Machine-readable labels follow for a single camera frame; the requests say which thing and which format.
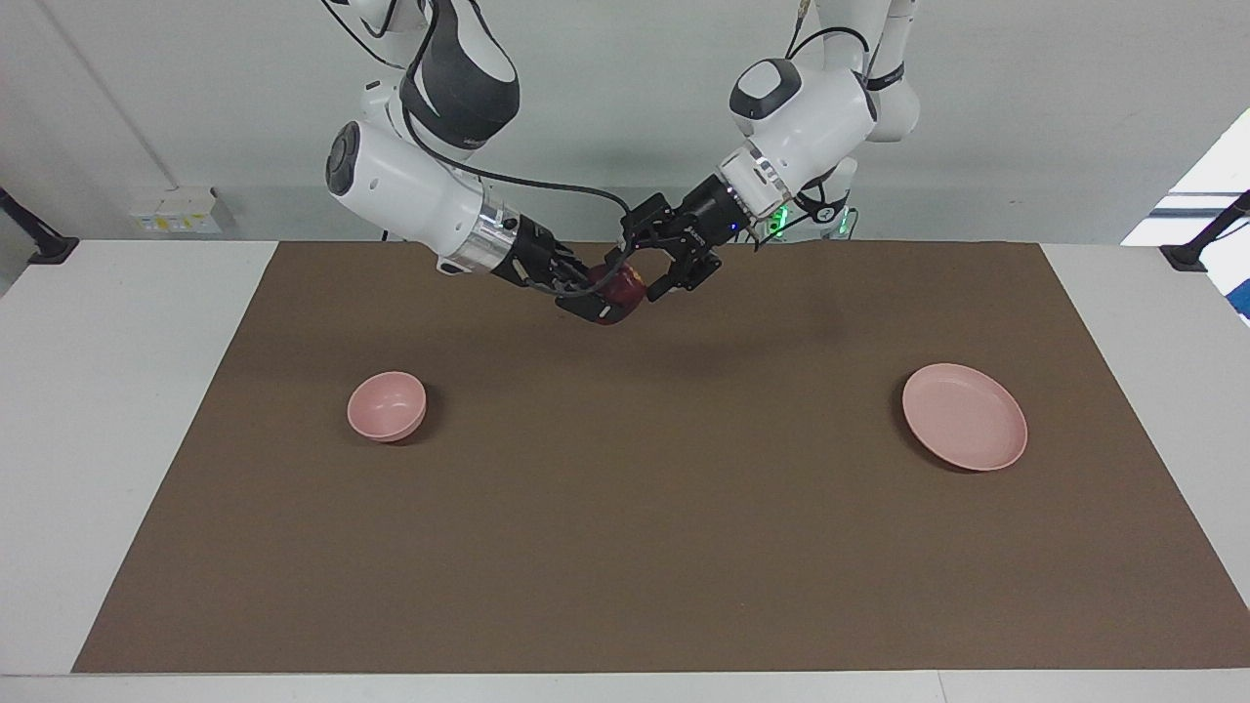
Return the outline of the pink plate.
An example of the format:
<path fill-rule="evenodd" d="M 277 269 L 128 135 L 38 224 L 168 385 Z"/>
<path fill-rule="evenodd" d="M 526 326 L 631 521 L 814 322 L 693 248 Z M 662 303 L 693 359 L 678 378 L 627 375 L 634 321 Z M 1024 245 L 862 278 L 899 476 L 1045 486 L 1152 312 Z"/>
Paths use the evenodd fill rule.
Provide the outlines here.
<path fill-rule="evenodd" d="M 902 383 L 900 400 L 918 442 L 962 472 L 1000 472 L 1028 449 L 1028 420 L 1018 398 L 972 367 L 922 367 Z"/>

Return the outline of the white wall socket box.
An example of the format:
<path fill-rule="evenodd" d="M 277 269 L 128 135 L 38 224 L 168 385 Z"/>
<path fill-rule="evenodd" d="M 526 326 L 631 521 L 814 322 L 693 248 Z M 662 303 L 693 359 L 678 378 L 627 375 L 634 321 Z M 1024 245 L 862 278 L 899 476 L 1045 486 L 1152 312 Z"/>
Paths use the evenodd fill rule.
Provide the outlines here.
<path fill-rule="evenodd" d="M 138 231 L 152 235 L 222 235 L 230 224 L 228 205 L 212 186 L 179 186 L 149 191 L 129 208 Z"/>

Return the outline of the brown table mat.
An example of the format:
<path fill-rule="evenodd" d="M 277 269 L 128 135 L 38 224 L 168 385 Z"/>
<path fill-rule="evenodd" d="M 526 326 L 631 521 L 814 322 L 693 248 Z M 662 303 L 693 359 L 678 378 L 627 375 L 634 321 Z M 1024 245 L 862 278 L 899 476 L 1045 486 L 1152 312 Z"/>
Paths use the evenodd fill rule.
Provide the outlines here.
<path fill-rule="evenodd" d="M 1046 256 L 724 251 L 599 326 L 418 245 L 278 245 L 78 673 L 1250 668 L 1250 609 Z M 902 419 L 935 363 L 1028 449 Z M 426 388 L 411 437 L 348 423 Z"/>

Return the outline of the black clamp mount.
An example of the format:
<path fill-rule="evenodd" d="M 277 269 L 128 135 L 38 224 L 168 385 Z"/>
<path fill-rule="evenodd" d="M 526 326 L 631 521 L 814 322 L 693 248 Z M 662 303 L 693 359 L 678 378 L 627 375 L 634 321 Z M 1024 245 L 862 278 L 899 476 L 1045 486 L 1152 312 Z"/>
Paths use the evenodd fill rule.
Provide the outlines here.
<path fill-rule="evenodd" d="M 1159 251 L 1175 271 L 1205 274 L 1208 268 L 1201 261 L 1204 250 L 1222 240 L 1222 236 L 1231 234 L 1232 226 L 1236 226 L 1238 223 L 1241 223 L 1242 226 L 1250 224 L 1250 188 L 1238 194 L 1231 205 L 1210 220 L 1198 236 L 1192 236 L 1191 240 L 1182 244 L 1160 245 Z"/>
<path fill-rule="evenodd" d="M 31 266 L 59 266 L 81 243 L 80 236 L 66 236 L 40 216 L 22 206 L 0 186 L 0 210 L 2 210 L 34 241 L 36 250 L 28 258 Z"/>

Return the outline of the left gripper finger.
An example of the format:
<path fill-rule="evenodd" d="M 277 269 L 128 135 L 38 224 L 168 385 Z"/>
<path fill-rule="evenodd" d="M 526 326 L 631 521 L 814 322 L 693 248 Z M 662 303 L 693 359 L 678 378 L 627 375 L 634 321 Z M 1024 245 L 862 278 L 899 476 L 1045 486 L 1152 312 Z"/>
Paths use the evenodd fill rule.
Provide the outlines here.
<path fill-rule="evenodd" d="M 656 191 L 648 200 L 629 210 L 621 219 L 622 243 L 620 256 L 628 259 L 638 251 L 661 251 L 669 260 L 675 260 L 672 253 L 676 240 L 674 221 L 676 215 L 668 196 Z"/>
<path fill-rule="evenodd" d="M 712 276 L 722 266 L 722 258 L 715 251 L 691 251 L 662 249 L 668 258 L 668 269 L 648 284 L 645 296 L 655 303 L 672 290 L 692 291 Z"/>

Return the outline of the red apple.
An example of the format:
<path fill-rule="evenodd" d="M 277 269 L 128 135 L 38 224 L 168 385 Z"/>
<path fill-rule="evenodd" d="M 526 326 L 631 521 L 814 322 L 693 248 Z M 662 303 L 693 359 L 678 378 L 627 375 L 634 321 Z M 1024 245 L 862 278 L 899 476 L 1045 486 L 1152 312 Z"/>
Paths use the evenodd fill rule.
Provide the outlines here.
<path fill-rule="evenodd" d="M 642 299 L 645 298 L 646 285 L 642 276 L 639 276 L 639 273 L 629 264 L 622 264 L 616 271 L 610 271 L 598 285 L 600 285 L 598 291 L 632 290 L 642 294 Z"/>

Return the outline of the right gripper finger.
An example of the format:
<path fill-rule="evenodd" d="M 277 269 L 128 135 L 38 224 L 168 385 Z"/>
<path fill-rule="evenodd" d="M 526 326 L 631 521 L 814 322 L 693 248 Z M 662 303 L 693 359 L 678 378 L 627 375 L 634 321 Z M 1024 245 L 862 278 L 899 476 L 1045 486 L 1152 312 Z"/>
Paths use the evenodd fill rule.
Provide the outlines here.
<path fill-rule="evenodd" d="M 558 306 L 599 325 L 615 325 L 638 310 L 642 294 L 632 290 L 598 291 L 586 296 L 558 296 Z"/>
<path fill-rule="evenodd" d="M 558 243 L 558 285 L 598 285 L 610 271 L 608 263 L 588 266 L 572 249 Z"/>

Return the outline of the pink bowl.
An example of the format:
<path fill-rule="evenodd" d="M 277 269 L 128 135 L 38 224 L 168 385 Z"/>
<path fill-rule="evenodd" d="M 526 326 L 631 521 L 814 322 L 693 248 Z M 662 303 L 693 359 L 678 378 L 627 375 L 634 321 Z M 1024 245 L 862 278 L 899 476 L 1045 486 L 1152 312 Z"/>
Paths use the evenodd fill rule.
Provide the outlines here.
<path fill-rule="evenodd" d="M 362 380 L 348 400 L 348 423 L 360 437 L 395 443 L 421 427 L 428 410 L 424 384 L 406 372 L 384 372 Z"/>

